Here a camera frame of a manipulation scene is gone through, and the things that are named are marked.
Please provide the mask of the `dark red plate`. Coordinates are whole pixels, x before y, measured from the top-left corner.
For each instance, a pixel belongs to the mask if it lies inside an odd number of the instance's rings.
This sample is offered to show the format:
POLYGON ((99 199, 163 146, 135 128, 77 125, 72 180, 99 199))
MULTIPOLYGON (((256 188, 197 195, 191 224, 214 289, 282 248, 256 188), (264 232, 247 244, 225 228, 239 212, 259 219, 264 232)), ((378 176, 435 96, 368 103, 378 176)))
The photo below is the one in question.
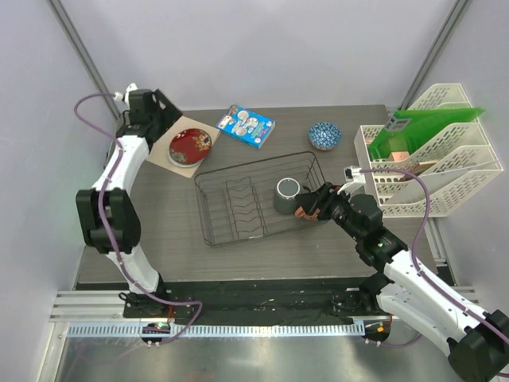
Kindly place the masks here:
POLYGON ((189 128, 177 133, 169 144, 169 156, 183 164, 204 159, 212 148, 212 138, 204 130, 189 128))

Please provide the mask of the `pink mug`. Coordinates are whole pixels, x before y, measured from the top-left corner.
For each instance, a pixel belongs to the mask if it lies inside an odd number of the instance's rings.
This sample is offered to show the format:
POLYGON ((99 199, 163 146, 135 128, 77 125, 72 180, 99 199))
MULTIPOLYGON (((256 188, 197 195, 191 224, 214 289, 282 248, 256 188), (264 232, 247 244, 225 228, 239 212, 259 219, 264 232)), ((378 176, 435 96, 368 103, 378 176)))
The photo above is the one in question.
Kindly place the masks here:
POLYGON ((307 213, 302 207, 299 207, 294 215, 296 218, 301 218, 305 220, 317 220, 317 216, 319 215, 320 210, 316 209, 313 213, 307 213))

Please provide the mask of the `blue red patterned bowl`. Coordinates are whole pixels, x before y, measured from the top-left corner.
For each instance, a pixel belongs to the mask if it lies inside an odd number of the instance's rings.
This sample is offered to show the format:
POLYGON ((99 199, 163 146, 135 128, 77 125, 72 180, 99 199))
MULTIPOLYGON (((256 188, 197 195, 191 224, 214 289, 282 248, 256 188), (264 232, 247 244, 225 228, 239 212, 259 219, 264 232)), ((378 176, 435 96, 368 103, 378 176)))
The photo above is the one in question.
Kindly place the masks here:
POLYGON ((342 139, 340 129, 333 123, 319 122, 309 129, 309 141, 318 150, 329 151, 336 148, 342 139))

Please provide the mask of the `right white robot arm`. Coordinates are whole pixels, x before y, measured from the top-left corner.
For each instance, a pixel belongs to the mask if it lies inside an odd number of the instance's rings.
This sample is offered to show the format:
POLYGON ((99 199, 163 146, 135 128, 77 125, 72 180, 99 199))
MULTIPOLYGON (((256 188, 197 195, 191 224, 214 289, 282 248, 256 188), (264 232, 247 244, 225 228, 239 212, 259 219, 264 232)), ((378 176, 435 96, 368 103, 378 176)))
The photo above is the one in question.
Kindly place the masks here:
POLYGON ((433 342, 464 381, 490 381, 508 366, 508 316, 486 311, 431 272, 383 224, 374 197, 349 196, 329 182, 297 195, 297 216, 332 220, 376 272, 361 286, 359 304, 400 318, 433 342))

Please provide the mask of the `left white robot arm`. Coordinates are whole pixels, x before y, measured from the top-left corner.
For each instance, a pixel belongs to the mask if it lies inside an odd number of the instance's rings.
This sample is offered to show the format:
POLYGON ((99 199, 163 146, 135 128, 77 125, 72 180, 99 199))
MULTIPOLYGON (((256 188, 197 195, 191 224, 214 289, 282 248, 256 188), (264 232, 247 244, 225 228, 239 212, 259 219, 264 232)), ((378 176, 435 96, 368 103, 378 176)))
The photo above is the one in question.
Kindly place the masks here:
POLYGON ((135 84, 108 98, 126 105, 115 133, 87 121, 80 114, 82 100, 74 106, 78 120, 105 135, 114 147, 99 179, 76 194, 80 227, 85 244, 110 259, 128 283, 128 290, 119 294, 124 317, 159 318, 169 311, 169 295, 142 249, 142 226, 130 191, 154 144, 182 113, 160 90, 135 84))

